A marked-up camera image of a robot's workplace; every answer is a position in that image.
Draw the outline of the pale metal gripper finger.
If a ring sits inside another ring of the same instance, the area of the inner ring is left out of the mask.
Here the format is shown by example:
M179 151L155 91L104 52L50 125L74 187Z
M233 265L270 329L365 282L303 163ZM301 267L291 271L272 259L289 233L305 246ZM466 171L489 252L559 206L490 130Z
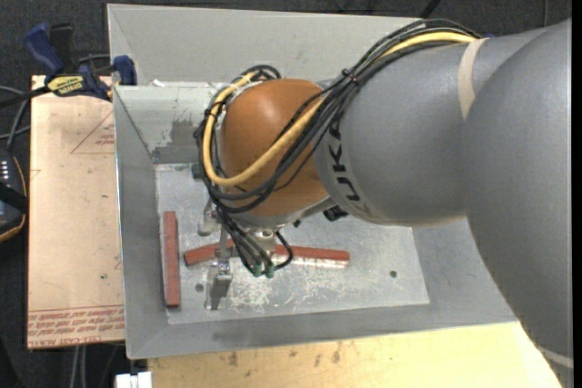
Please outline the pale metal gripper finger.
M216 208L211 200L208 200L201 219L197 225L197 234L202 237L209 236L216 230Z
M232 283L231 267L228 260L220 260L211 264L207 274L206 308L217 310L221 300L228 294Z

